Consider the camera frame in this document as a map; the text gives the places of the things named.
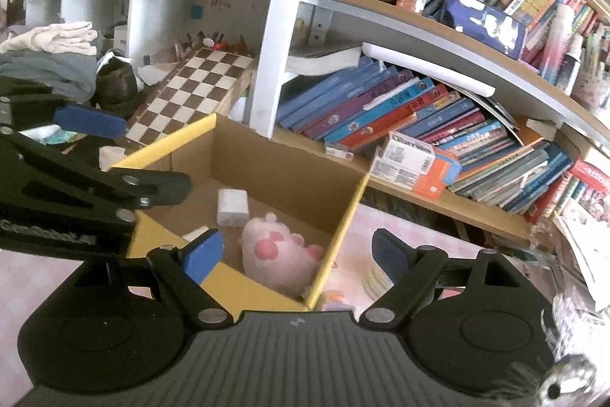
chessboard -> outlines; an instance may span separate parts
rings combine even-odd
[[[142,148],[209,114],[228,114],[248,88],[254,60],[221,50],[193,50],[133,114],[126,138]]]

pink toy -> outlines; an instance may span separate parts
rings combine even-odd
[[[246,276],[292,298],[311,284],[324,257],[320,245],[306,248],[305,239],[291,233],[273,213],[250,219],[239,243]]]

yellow box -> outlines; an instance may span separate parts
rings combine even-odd
[[[202,287],[237,318],[243,310],[309,310],[324,286],[362,197],[366,175],[312,152],[268,140],[244,125],[211,115],[115,165],[187,173],[193,190],[179,206],[139,213],[130,257],[160,245],[183,246],[181,236],[201,226],[218,228],[225,254]],[[265,288],[242,274],[241,228],[216,225],[219,188],[246,190],[252,216],[275,212],[306,244],[326,255],[303,302]]]

gray ribbed plate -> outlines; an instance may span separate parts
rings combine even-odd
[[[246,312],[199,333],[184,358],[132,390],[86,397],[35,388],[18,407],[489,407],[420,371],[392,333],[346,312]],[[529,405],[519,402],[515,406]]]

white paper roll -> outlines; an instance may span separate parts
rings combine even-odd
[[[403,68],[419,71],[419,73],[436,79],[439,82],[460,86],[474,94],[482,95],[483,97],[491,97],[495,92],[495,87],[487,85],[486,83],[479,82],[474,78],[467,77],[457,71],[431,63],[430,61],[403,54],[402,52],[386,49],[385,47],[373,45],[372,43],[363,43],[362,51],[370,58],[379,59],[390,64],[402,66]]]

